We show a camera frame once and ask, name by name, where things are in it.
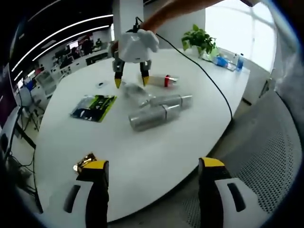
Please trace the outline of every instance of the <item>human arm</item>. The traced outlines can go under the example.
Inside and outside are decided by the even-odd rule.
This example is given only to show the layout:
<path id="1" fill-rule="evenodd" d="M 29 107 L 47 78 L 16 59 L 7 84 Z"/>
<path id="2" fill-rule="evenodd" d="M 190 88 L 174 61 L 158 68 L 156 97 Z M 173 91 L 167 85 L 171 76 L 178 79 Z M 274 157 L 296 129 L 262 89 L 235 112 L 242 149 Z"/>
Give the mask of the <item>human arm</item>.
<path id="1" fill-rule="evenodd" d="M 166 21 L 184 14 L 196 12 L 212 6 L 223 0 L 171 0 L 158 9 L 151 17 L 141 24 L 144 30 L 156 33 L 156 30 Z"/>

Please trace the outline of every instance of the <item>ceiling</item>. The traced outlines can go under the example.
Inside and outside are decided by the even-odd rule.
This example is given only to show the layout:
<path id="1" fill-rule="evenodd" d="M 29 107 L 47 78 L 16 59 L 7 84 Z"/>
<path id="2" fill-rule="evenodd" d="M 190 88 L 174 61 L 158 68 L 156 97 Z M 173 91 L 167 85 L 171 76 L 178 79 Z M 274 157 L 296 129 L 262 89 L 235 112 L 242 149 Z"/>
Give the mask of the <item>ceiling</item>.
<path id="1" fill-rule="evenodd" d="M 156 0 L 143 0 L 144 4 L 154 1 Z M 113 0 L 11 0 L 7 3 L 9 17 L 1 14 L 4 41 L 1 43 L 0 63 L 4 65 L 9 61 L 12 69 L 29 50 L 54 32 L 85 19 L 112 14 Z M 56 34 L 24 58 L 12 72 L 12 77 L 21 70 L 28 69 L 32 65 L 32 59 L 46 49 L 42 47 L 49 41 L 59 42 L 88 29 L 110 26 L 112 22 L 113 17 L 96 19 Z M 16 40 L 10 58 L 10 44 L 14 37 Z"/>

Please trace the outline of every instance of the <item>round white table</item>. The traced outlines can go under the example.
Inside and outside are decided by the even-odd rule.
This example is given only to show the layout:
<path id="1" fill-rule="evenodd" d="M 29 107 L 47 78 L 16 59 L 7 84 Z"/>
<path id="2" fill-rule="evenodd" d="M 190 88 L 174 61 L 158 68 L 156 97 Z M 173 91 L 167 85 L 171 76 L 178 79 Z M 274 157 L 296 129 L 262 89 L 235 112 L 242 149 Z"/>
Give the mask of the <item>round white table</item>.
<path id="1" fill-rule="evenodd" d="M 227 97 L 232 113 L 247 85 L 249 70 L 231 72 L 195 59 Z M 150 75 L 179 76 L 179 86 L 165 89 L 148 85 L 153 95 L 193 94 L 193 105 L 180 117 L 144 132 L 135 132 L 128 114 L 137 107 L 114 84 L 113 59 L 100 61 L 64 78 L 54 92 L 37 138 L 35 172 L 42 207 L 49 197 L 77 175 L 72 167 L 89 152 L 108 160 L 108 221 L 130 215 L 179 184 L 206 156 L 223 134 L 230 115 L 227 104 L 204 72 L 175 50 L 152 54 Z M 126 64 L 123 79 L 137 82 L 139 64 Z M 96 84 L 106 82 L 102 88 Z M 101 123 L 70 117 L 84 95 L 116 95 Z"/>

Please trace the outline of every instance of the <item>green leaves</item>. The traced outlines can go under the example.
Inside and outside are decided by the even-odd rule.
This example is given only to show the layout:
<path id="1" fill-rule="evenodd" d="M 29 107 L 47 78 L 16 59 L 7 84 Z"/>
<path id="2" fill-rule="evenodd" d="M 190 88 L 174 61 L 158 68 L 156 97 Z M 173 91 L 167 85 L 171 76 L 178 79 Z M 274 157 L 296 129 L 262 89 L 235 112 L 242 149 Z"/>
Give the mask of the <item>green leaves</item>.
<path id="1" fill-rule="evenodd" d="M 189 47 L 197 46 L 199 55 L 205 51 L 210 54 L 213 49 L 216 48 L 215 38 L 210 37 L 203 29 L 200 29 L 197 25 L 193 25 L 192 30 L 185 32 L 181 39 L 184 50 Z"/>
<path id="2" fill-rule="evenodd" d="M 199 31 L 199 27 L 196 24 L 193 24 L 193 30 L 197 32 Z"/>
<path id="3" fill-rule="evenodd" d="M 197 47 L 197 48 L 198 48 L 199 56 L 201 56 L 202 48 L 201 47 Z"/>
<path id="4" fill-rule="evenodd" d="M 182 49 L 185 51 L 189 48 L 189 43 L 187 41 L 182 42 Z"/>

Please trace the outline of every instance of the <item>plastic wrapper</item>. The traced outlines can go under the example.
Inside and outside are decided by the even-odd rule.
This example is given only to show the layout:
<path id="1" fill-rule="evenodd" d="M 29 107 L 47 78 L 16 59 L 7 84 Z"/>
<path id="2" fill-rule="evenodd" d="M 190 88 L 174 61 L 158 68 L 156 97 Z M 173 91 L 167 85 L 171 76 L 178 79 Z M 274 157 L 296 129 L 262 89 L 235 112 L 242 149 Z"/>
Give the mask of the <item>plastic wrapper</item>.
<path id="1" fill-rule="evenodd" d="M 134 103 L 140 108 L 148 105 L 150 99 L 155 97 L 134 83 L 125 83 L 122 81 L 122 88 L 126 96 L 132 99 Z"/>
<path id="2" fill-rule="evenodd" d="M 72 111 L 71 116 L 77 119 L 102 122 L 111 109 L 116 96 L 85 96 Z"/>

